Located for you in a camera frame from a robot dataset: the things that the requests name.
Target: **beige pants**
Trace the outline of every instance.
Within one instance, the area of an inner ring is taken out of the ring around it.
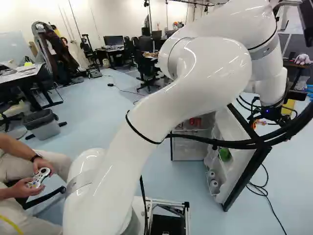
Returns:
[[[69,157],[63,154],[36,151],[43,158],[52,163],[56,173],[66,182],[71,165]],[[4,154],[0,157],[0,188],[6,188],[8,181],[31,177],[32,162]],[[14,222],[24,235],[60,235],[62,227],[48,221],[28,215],[21,205],[14,199],[0,201],[0,214]],[[6,222],[0,220],[0,235],[16,235],[17,232]]]

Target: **shelf unit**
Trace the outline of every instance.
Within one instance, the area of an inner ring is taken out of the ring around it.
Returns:
[[[210,138],[214,126],[215,113],[204,114],[184,121],[175,127],[173,134],[194,135]],[[207,154],[206,143],[182,138],[171,139],[172,161],[203,161]]]
[[[216,112],[215,121],[212,138],[227,141],[250,139],[247,132],[227,108]],[[215,172],[215,180],[220,185],[220,192],[213,194],[218,203],[224,203],[230,195],[255,150],[229,149],[229,152],[231,159],[224,162],[219,156],[219,149],[213,150],[209,145],[204,159],[204,164]]]

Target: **white cylinder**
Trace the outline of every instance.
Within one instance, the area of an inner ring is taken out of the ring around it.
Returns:
[[[208,173],[207,173],[207,177],[209,179],[215,179],[215,172],[212,171],[212,170],[209,170]]]
[[[219,192],[220,185],[219,185],[219,182],[217,182],[216,180],[211,180],[209,186],[210,186],[211,193]]]

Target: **green object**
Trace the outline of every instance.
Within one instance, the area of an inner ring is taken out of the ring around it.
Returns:
[[[228,148],[221,148],[219,150],[220,158],[223,162],[228,162],[231,159],[230,151]]]

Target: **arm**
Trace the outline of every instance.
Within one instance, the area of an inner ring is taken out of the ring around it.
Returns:
[[[0,134],[0,148],[8,154],[23,158],[25,160],[31,160],[36,155],[35,151],[28,147],[26,144],[17,141],[6,134]]]
[[[0,148],[12,156],[23,158],[30,161],[36,152],[28,147],[26,144],[17,141],[6,134],[0,134]],[[34,160],[34,172],[37,174],[38,169],[41,167],[48,167],[51,170],[50,176],[55,172],[54,167],[50,162],[42,158],[35,158]]]

